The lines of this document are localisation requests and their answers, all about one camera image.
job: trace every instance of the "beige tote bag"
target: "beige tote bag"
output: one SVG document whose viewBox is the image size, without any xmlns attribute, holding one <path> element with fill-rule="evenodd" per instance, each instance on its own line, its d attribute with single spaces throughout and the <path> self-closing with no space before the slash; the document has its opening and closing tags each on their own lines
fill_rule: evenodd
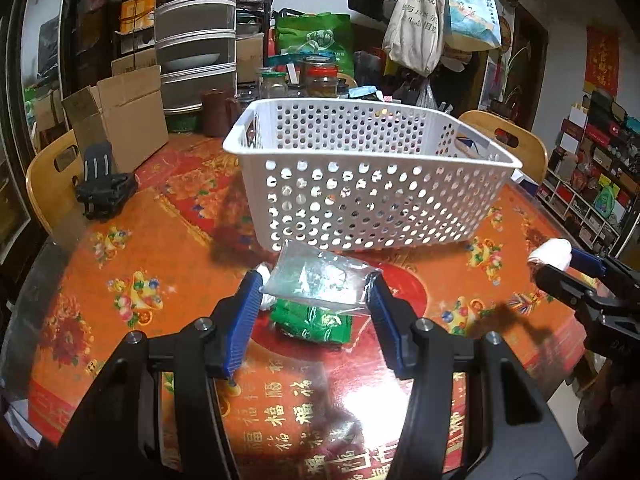
<svg viewBox="0 0 640 480">
<path fill-rule="evenodd" d="M 444 47 L 444 0 L 398 0 L 382 48 L 389 59 L 428 76 Z"/>
</svg>

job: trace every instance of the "metal screw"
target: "metal screw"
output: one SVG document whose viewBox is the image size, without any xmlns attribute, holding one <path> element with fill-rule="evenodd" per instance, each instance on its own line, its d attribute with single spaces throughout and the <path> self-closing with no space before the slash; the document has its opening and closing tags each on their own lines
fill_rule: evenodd
<svg viewBox="0 0 640 480">
<path fill-rule="evenodd" d="M 428 332 L 434 327 L 434 325 L 431 319 L 426 319 L 425 317 L 421 317 L 415 322 L 415 327 L 420 332 Z"/>
<path fill-rule="evenodd" d="M 502 337 L 497 332 L 489 332 L 484 337 L 492 345 L 499 345 L 502 341 Z"/>
<path fill-rule="evenodd" d="M 139 330 L 133 330 L 132 332 L 129 332 L 126 336 L 124 336 L 124 339 L 130 345 L 135 345 L 136 343 L 139 343 L 140 341 L 142 341 L 143 335 L 144 334 Z"/>
<path fill-rule="evenodd" d="M 198 319 L 196 319 L 196 321 L 193 322 L 193 325 L 194 327 L 196 327 L 196 330 L 204 332 L 212 327 L 213 321 L 208 317 L 199 317 Z"/>
</svg>

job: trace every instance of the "blue gripper pad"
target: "blue gripper pad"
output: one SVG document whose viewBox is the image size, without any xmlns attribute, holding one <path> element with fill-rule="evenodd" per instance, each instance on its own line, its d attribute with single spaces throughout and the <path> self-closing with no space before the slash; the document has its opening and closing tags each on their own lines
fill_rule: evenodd
<svg viewBox="0 0 640 480">
<path fill-rule="evenodd" d="M 592 278 L 603 278 L 606 272 L 606 267 L 599 257 L 575 247 L 571 249 L 570 265 Z"/>
<path fill-rule="evenodd" d="M 398 379 L 411 379 L 417 361 L 411 325 L 418 316 L 409 303 L 393 297 L 382 274 L 375 276 L 369 286 L 367 306 L 386 366 Z"/>
<path fill-rule="evenodd" d="M 222 372 L 226 378 L 231 377 L 242 364 L 260 310 L 261 287 L 262 276 L 256 270 L 250 270 L 236 294 L 222 300 L 213 311 L 212 320 L 223 337 Z"/>
</svg>

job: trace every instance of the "table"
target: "table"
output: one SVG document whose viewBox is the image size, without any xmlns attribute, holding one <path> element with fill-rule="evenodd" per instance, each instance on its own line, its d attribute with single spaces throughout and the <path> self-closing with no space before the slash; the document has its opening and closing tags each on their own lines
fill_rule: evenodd
<svg viewBox="0 0 640 480">
<path fill-rule="evenodd" d="M 12 317 L 0 358 L 4 392 L 28 399 L 29 421 L 52 442 L 129 330 L 176 332 L 274 259 L 254 239 L 238 162 L 219 139 L 171 136 L 136 176 L 140 190 L 117 218 L 89 224 L 73 250 L 47 242 Z M 568 235 L 507 184 L 468 242 L 357 257 L 450 332 L 503 334 L 549 397 L 584 339 L 572 311 L 530 281 L 527 255 L 550 237 Z M 352 341 L 335 351 L 288 338 L 260 314 L 235 379 L 218 392 L 243 478 L 388 471 L 412 383 L 385 367 L 367 317 L 355 318 Z M 446 469 L 461 459 L 464 384 L 457 374 Z M 179 466 L 171 374 L 162 386 L 162 459 Z"/>
</svg>

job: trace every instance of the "orange tablecloth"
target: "orange tablecloth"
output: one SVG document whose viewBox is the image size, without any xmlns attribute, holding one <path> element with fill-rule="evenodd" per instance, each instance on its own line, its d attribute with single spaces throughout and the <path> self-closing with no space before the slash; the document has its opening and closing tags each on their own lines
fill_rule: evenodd
<svg viewBox="0 0 640 480">
<path fill-rule="evenodd" d="M 131 329 L 176 332 L 273 259 L 254 240 L 235 157 L 217 139 L 172 136 L 137 172 L 140 191 L 113 221 L 91 224 L 50 306 L 31 373 L 30 421 L 56 442 L 93 378 Z M 582 354 L 572 311 L 537 290 L 528 253 L 559 235 L 511 185 L 469 243 L 367 251 L 396 296 L 455 333 L 501 332 L 545 393 Z M 370 320 L 340 351 L 287 338 L 260 314 L 237 386 L 219 385 L 245 479 L 367 479 L 388 470 L 411 381 L 385 367 Z M 163 377 L 165 463 L 178 465 Z M 464 377 L 456 377 L 446 467 L 460 462 Z"/>
</svg>

